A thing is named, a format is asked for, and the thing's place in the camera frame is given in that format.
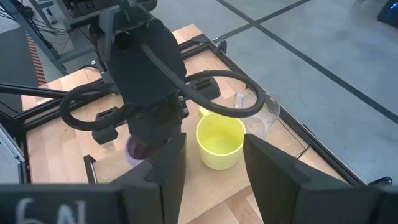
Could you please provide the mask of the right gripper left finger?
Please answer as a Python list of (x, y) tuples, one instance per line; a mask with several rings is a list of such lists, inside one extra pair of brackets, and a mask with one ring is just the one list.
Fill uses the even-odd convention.
[(138, 166), (112, 181), (121, 184), (128, 224), (177, 224), (186, 177), (186, 134), (179, 133)]

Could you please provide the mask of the wooden shelf with black legs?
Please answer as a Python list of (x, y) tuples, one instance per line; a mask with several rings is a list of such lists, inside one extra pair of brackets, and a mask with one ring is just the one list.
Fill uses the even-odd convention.
[[(195, 139), (195, 127), (199, 121), (198, 106), (187, 103), (190, 116), (183, 121), (182, 129), (187, 134), (187, 179), (185, 181), (178, 224), (256, 224), (261, 223), (244, 161), (227, 170), (213, 170), (200, 159), (200, 148)], [(132, 170), (125, 156), (128, 128), (117, 128), (119, 137), (102, 146), (103, 156), (96, 156), (91, 169), (99, 184), (109, 183)], [(280, 120), (260, 136), (271, 144), (296, 157), (302, 162), (337, 179), (337, 174), (317, 153)]]

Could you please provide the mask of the yellow mug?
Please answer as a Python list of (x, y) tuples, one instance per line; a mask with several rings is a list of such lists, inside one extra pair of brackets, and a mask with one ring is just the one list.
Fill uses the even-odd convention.
[(202, 162), (214, 170), (234, 166), (243, 154), (246, 128), (239, 118), (231, 118), (200, 107), (195, 136)]

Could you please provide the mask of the computer tower with blue lights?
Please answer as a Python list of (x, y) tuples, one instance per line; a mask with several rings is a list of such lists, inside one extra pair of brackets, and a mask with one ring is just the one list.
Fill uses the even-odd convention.
[(388, 0), (377, 15), (377, 20), (398, 29), (398, 0)]

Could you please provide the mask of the purple mug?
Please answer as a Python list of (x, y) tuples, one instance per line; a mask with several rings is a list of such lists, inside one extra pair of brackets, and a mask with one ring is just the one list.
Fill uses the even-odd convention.
[(126, 159), (133, 167), (150, 157), (157, 150), (157, 146), (144, 146), (134, 137), (130, 137), (126, 143)]

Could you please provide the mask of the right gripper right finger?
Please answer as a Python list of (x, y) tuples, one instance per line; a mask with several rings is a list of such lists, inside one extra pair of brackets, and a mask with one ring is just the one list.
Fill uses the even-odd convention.
[(244, 160), (267, 224), (382, 224), (381, 193), (328, 175), (253, 134)]

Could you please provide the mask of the clear plastic cup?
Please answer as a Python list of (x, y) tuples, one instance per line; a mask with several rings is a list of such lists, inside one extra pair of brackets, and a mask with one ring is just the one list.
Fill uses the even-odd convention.
[[(256, 100), (256, 95), (250, 89), (246, 89), (243, 93), (234, 95), (233, 106), (238, 109), (248, 108)], [(245, 125), (247, 133), (255, 134), (257, 137), (265, 139), (268, 130), (277, 120), (279, 114), (279, 103), (272, 96), (265, 93), (265, 102), (262, 109), (253, 116), (241, 118), (241, 121)]]

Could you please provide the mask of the black aluminium rig frame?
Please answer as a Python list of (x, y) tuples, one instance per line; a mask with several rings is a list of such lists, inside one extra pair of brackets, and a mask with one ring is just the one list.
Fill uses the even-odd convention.
[[(222, 61), (230, 70), (245, 75), (237, 64), (235, 64), (227, 55), (224, 48), (215, 45), (205, 34), (192, 37), (178, 45), (182, 51), (182, 57), (188, 59), (194, 57), (206, 50), (212, 51), (220, 61)], [(10, 93), (14, 95), (39, 96), (50, 98), (50, 101), (42, 103), (31, 109), (25, 110), (15, 116), (9, 116), (0, 110), (0, 123), (6, 126), (7, 131), (17, 138), (17, 143), (21, 143), (25, 133), (31, 129), (44, 125), (60, 117), (59, 106), (61, 99), (66, 95), (65, 91), (47, 90), (45, 88), (36, 88), (22, 85), (12, 85), (0, 83), (0, 93)], [(326, 163), (332, 167), (342, 178), (352, 185), (365, 185), (346, 164), (337, 158), (318, 138), (306, 127), (306, 125), (296, 120), (285, 108), (280, 109), (279, 118), (286, 123), (301, 139), (303, 139), (310, 148), (312, 148)]]

